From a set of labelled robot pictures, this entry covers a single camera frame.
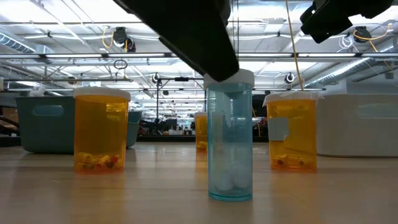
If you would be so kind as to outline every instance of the white storage bin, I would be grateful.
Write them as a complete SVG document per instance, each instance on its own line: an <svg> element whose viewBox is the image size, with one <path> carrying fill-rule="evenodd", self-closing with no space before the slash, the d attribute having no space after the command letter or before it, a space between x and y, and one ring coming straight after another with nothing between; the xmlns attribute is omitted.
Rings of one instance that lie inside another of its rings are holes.
<svg viewBox="0 0 398 224"><path fill-rule="evenodd" d="M317 105L323 156L398 156L398 95L330 95Z"/></svg>

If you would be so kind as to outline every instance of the orange container in background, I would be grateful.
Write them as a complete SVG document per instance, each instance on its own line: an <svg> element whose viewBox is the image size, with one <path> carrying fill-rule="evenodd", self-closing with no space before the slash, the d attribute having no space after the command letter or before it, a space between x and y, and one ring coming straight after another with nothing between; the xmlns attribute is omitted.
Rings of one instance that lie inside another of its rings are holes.
<svg viewBox="0 0 398 224"><path fill-rule="evenodd" d="M82 87L75 97L75 172L103 174L124 169L130 93Z"/></svg>
<svg viewBox="0 0 398 224"><path fill-rule="evenodd" d="M195 142L197 152L207 152L207 113L195 113Z"/></svg>
<svg viewBox="0 0 398 224"><path fill-rule="evenodd" d="M266 96L272 169L317 170L317 99L318 93L302 91Z"/></svg>

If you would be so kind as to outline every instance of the wooden table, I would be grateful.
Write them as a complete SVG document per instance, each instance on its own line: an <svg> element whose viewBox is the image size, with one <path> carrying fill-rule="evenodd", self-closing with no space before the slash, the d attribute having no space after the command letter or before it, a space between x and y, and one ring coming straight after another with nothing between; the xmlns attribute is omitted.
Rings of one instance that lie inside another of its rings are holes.
<svg viewBox="0 0 398 224"><path fill-rule="evenodd" d="M78 175L72 156L0 148L0 223L398 223L398 159L318 158L317 174L271 172L254 145L254 198L207 196L194 143L138 143L121 174Z"/></svg>

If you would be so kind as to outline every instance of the clear blue plastic cup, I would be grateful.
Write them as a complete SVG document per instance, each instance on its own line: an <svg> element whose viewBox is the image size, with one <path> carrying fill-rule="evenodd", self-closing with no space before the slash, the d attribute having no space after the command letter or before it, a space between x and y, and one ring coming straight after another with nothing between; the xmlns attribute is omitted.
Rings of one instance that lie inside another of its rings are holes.
<svg viewBox="0 0 398 224"><path fill-rule="evenodd" d="M242 70L218 83L205 75L208 103L208 191L216 200L252 199L254 74Z"/></svg>

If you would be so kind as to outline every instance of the white lid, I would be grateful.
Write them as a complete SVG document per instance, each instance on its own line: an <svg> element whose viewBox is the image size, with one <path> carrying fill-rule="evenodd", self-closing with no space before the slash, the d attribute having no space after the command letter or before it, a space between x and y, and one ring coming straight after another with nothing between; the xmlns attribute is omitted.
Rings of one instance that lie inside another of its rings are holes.
<svg viewBox="0 0 398 224"><path fill-rule="evenodd" d="M83 96L83 95L102 95L102 96L118 96L121 98L125 98L130 101L131 95L127 91L118 90L115 88L106 88L106 87L80 87L76 88L73 91L73 97Z"/></svg>
<svg viewBox="0 0 398 224"><path fill-rule="evenodd" d="M207 113L206 112L196 112L195 113L195 117L197 117L197 116L207 116Z"/></svg>
<svg viewBox="0 0 398 224"><path fill-rule="evenodd" d="M222 82L218 82L211 78L209 74L204 76L203 87L207 88L208 85L213 83L247 83L254 87L254 73L246 69L239 69L233 76L227 78Z"/></svg>
<svg viewBox="0 0 398 224"><path fill-rule="evenodd" d="M284 101L284 100L315 100L317 101L323 96L318 92L307 92L307 91L285 91L279 93L273 93L267 95L264 99L262 106L265 106L269 102L273 101Z"/></svg>

